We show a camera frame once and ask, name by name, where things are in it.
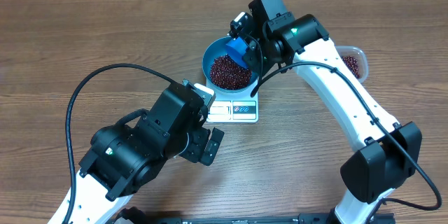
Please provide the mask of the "blue measuring scoop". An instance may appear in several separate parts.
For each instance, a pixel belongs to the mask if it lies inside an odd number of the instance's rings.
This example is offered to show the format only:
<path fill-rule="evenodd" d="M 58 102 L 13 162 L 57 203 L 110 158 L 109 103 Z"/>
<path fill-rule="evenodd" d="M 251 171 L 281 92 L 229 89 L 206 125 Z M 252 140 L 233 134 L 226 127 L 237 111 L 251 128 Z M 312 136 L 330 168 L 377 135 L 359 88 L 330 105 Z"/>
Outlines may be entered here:
<path fill-rule="evenodd" d="M 225 51 L 230 56 L 230 58 L 239 66 L 247 69 L 249 66 L 245 61 L 243 60 L 243 56 L 245 56 L 246 51 L 248 50 L 249 46 L 247 42 L 245 42 L 244 39 L 241 37 L 237 38 L 231 38 L 226 44 L 225 44 Z"/>

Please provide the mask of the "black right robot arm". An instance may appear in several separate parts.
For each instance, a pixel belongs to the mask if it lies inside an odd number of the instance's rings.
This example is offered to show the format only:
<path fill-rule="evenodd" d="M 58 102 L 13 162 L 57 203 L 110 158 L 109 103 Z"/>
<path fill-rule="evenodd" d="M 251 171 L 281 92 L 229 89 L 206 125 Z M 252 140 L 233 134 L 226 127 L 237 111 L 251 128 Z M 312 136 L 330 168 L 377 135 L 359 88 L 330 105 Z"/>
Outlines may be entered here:
<path fill-rule="evenodd" d="M 340 169 L 347 191 L 327 221 L 371 222 L 380 202 L 415 173 L 420 129 L 400 124 L 369 95 L 313 15 L 296 18 L 283 0 L 252 0 L 248 8 L 251 17 L 239 30 L 259 40 L 263 59 L 242 59 L 262 76 L 275 64 L 293 69 L 337 119 L 353 150 Z"/>

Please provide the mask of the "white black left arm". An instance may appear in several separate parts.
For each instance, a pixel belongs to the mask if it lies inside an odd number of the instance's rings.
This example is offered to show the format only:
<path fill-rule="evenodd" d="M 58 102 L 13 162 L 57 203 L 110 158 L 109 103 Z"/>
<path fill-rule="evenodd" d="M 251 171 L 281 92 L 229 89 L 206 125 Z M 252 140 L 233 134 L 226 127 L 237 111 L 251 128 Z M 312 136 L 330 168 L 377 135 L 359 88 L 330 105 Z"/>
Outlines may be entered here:
<path fill-rule="evenodd" d="M 76 173 L 76 195 L 66 195 L 50 222 L 106 223 L 173 157 L 211 165 L 224 136 L 203 126 L 215 98 L 199 83 L 172 83 L 151 109 L 97 131 Z"/>

